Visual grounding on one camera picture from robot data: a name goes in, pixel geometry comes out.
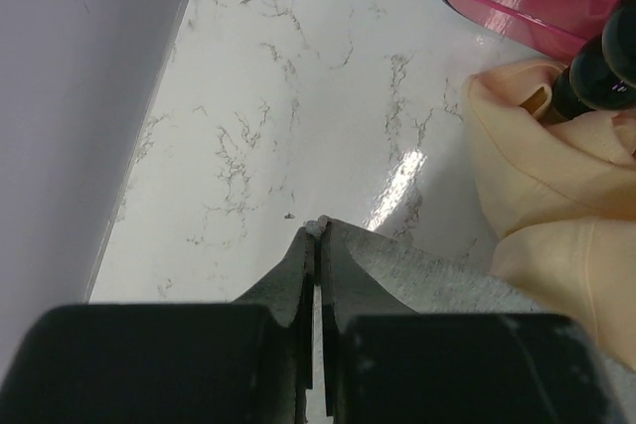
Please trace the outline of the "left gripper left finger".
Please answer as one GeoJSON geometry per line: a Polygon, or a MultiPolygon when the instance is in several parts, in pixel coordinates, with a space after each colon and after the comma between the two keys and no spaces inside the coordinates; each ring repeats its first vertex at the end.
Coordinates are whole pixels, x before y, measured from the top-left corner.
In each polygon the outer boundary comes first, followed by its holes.
{"type": "Polygon", "coordinates": [[[21,342],[5,423],[301,423],[312,385],[314,241],[229,303],[67,305],[21,342]]]}

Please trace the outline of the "yellow t shirt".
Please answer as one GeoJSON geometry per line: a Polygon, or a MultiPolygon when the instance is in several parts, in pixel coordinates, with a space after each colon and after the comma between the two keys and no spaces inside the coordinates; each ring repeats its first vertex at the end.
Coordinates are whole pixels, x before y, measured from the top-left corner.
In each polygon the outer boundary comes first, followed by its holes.
{"type": "Polygon", "coordinates": [[[548,121],[560,64],[529,60],[469,76],[463,118],[492,273],[578,321],[635,363],[635,117],[548,121]]]}

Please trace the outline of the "black pink drawer box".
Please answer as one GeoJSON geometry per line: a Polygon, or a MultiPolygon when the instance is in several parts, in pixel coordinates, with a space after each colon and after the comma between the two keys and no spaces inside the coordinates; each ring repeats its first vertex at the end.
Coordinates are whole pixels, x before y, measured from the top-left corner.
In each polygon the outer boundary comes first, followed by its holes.
{"type": "Polygon", "coordinates": [[[523,105],[551,123],[635,110],[635,0],[441,0],[462,17],[558,61],[523,105]]]}

